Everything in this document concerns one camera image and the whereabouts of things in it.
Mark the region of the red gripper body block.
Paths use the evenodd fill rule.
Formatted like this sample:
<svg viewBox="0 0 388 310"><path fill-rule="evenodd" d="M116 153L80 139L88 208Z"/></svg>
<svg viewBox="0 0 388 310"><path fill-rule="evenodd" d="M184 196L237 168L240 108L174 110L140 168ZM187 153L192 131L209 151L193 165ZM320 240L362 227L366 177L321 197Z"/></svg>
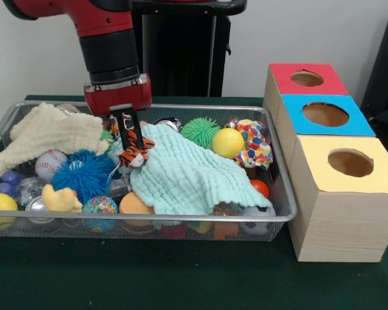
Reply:
<svg viewBox="0 0 388 310"><path fill-rule="evenodd" d="M148 74L110 85L84 85L85 101L94 116L104 116L113 107L130 105L133 110L148 109L152 104L151 80Z"/></svg>

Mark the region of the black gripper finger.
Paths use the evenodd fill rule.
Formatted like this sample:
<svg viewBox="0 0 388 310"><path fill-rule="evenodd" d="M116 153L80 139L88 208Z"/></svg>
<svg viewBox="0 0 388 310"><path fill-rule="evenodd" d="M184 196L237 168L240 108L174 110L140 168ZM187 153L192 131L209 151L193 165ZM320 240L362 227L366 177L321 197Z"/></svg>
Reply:
<svg viewBox="0 0 388 310"><path fill-rule="evenodd" d="M138 120L138 115L136 111L134 111L131 108L128 109L128 115L130 119L129 124L133 126L133 132L135 133L134 138L132 138L131 134L128 133L128 140L129 142L132 141L137 149L142 150L144 148L144 142L142 139L142 133L140 128L140 123Z"/></svg>
<svg viewBox="0 0 388 310"><path fill-rule="evenodd" d="M128 131L126 126L126 115L122 112L111 114L111 132L117 138L120 138L122 143L122 149L125 150L128 147Z"/></svg>

